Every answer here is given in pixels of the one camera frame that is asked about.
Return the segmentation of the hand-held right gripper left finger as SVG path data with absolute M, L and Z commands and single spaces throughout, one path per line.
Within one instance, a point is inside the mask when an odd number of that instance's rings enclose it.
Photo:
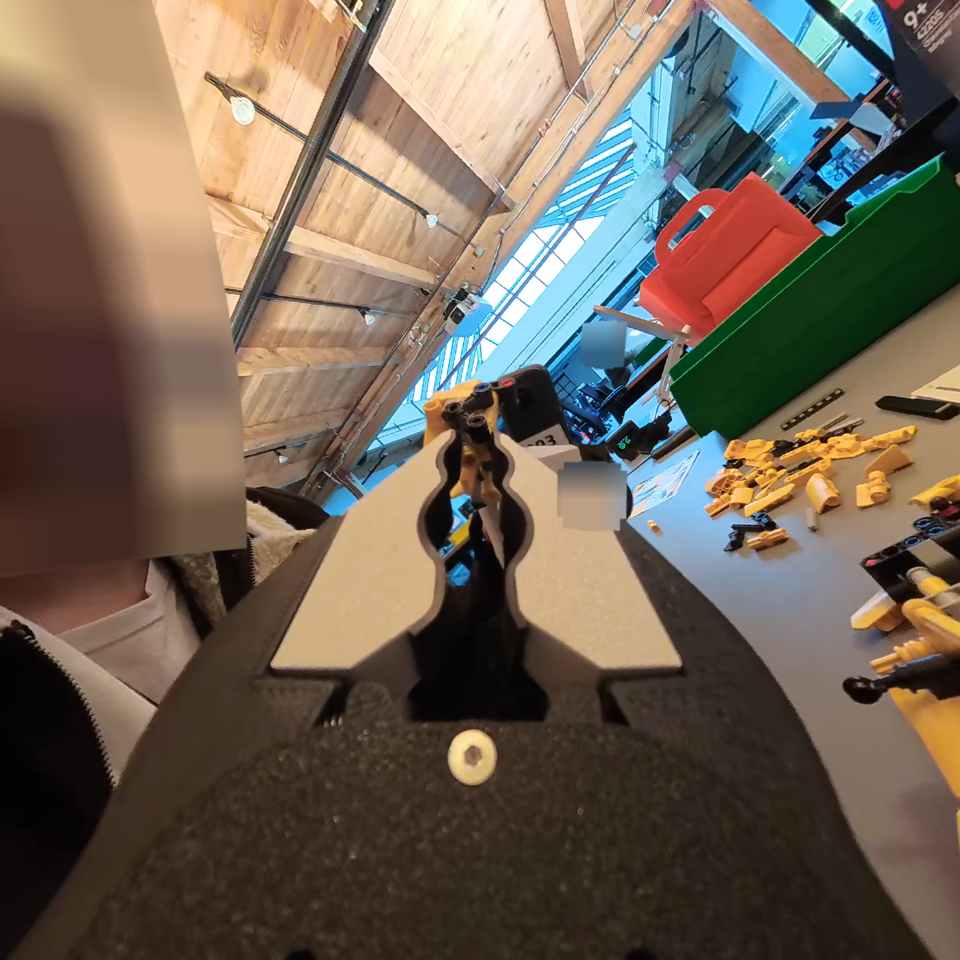
M 383 687 L 419 679 L 414 638 L 446 590 L 457 436 L 442 432 L 342 517 L 270 662 L 279 674 Z

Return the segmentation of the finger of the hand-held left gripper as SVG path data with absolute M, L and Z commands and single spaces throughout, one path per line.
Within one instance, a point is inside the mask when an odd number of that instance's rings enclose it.
M 502 509 L 498 499 L 485 501 L 478 510 L 482 522 L 483 533 L 490 543 L 501 567 L 506 567 L 505 547 L 501 526 Z

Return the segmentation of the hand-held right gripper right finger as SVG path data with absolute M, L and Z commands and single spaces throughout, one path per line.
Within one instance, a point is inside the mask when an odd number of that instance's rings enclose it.
M 523 668 L 550 697 L 582 685 L 665 676 L 683 662 L 613 530 L 567 527 L 558 472 L 501 435 L 506 595 Z

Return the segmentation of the yellow brick subassembly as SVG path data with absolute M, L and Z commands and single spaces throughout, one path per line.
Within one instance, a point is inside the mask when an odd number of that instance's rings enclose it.
M 460 414 L 464 421 L 473 415 L 481 416 L 486 422 L 489 434 L 491 436 L 496 434 L 499 421 L 497 392 L 490 383 L 472 379 L 455 387 L 434 392 L 423 404 L 424 446 L 428 446 L 437 436 L 450 429 L 443 414 L 446 407 L 455 402 L 461 403 Z M 493 502 L 499 495 L 495 493 L 494 483 L 490 478 L 492 441 L 474 441 L 467 430 L 463 430 L 461 436 L 460 479 L 452 487 L 450 496 L 469 495 L 479 503 Z

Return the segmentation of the yellow brick car model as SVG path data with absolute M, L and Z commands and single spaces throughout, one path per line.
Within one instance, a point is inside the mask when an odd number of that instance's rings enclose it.
M 909 502 L 923 516 L 912 534 L 861 561 L 880 591 L 850 618 L 855 630 L 909 631 L 870 662 L 868 676 L 846 678 L 843 690 L 860 705 L 890 696 L 958 799 L 958 477 Z

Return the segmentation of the grey desk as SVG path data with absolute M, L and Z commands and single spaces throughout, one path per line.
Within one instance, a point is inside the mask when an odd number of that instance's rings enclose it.
M 774 439 L 780 424 L 830 390 L 845 394 L 810 419 L 845 413 L 869 436 L 915 424 L 916 463 L 894 474 L 891 500 L 870 510 L 827 512 L 817 532 L 796 506 L 778 518 L 790 540 L 770 550 L 726 554 L 730 521 L 704 511 L 704 486 L 719 469 L 723 438 L 709 435 L 662 462 L 648 460 L 630 485 L 699 450 L 680 490 L 631 522 L 750 642 L 806 726 L 862 849 L 902 914 L 935 958 L 957 959 L 956 800 L 914 729 L 893 702 L 853 703 L 846 677 L 865 675 L 886 650 L 882 634 L 853 630 L 852 613 L 877 586 L 860 568 L 871 552 L 904 537 L 919 516 L 908 500 L 958 472 L 958 419 L 940 422 L 879 410 L 958 365 L 958 288 L 932 302 L 852 361 L 747 431 Z M 662 529 L 653 533 L 654 521 Z

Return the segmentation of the colourful printed leaflet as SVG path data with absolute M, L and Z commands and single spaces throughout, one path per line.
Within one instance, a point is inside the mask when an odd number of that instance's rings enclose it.
M 693 450 L 683 459 L 633 487 L 628 519 L 632 520 L 674 498 L 686 482 L 698 456 L 699 450 Z

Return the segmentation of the pile of yellow brick pieces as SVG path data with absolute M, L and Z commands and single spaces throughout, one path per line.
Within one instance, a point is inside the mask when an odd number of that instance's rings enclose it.
M 789 506 L 801 510 L 815 533 L 824 514 L 845 505 L 864 512 L 888 503 L 892 477 L 916 464 L 910 445 L 919 427 L 868 436 L 859 426 L 730 440 L 720 468 L 703 487 L 705 513 L 729 520 L 726 553 L 761 553 L 787 544 L 791 535 L 778 512 Z

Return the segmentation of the long black brick beam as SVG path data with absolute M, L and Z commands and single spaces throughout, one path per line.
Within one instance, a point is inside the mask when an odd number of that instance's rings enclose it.
M 779 425 L 779 429 L 783 432 L 788 432 L 792 430 L 795 426 L 798 426 L 799 424 L 808 420 L 814 414 L 819 413 L 821 410 L 823 410 L 827 406 L 838 401 L 844 395 L 845 395 L 845 390 L 841 388 L 837 388 L 825 393 L 824 395 L 818 397 L 809 405 L 800 409 L 796 414 L 789 416 L 785 421 L 783 421 Z

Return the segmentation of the green plastic bin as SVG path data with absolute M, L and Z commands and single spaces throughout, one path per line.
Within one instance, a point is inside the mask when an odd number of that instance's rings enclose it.
M 944 155 L 846 214 L 685 354 L 672 394 L 693 432 L 738 438 L 959 279 L 959 187 Z

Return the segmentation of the black flat bar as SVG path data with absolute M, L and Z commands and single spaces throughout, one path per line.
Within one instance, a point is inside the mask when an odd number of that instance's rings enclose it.
M 911 417 L 921 417 L 940 422 L 948 422 L 959 416 L 959 405 L 939 398 L 883 395 L 874 402 L 877 409 L 903 414 Z

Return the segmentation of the open instruction booklet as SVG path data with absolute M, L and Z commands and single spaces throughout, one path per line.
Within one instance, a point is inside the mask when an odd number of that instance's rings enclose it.
M 911 392 L 917 399 L 939 401 L 959 405 L 960 366 L 939 374 L 932 381 Z

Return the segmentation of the wooden frame stand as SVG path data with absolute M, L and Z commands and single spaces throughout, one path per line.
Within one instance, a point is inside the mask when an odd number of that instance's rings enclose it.
M 665 364 L 661 378 L 655 390 L 657 403 L 664 411 L 669 410 L 674 404 L 674 398 L 671 392 L 671 376 L 673 366 L 682 358 L 685 348 L 694 337 L 694 331 L 690 324 L 681 327 L 671 326 L 664 323 L 659 318 L 642 318 L 607 306 L 595 304 L 594 312 L 606 320 L 615 320 L 624 323 L 632 330 L 638 330 L 650 335 L 661 337 L 669 344 L 666 354 Z

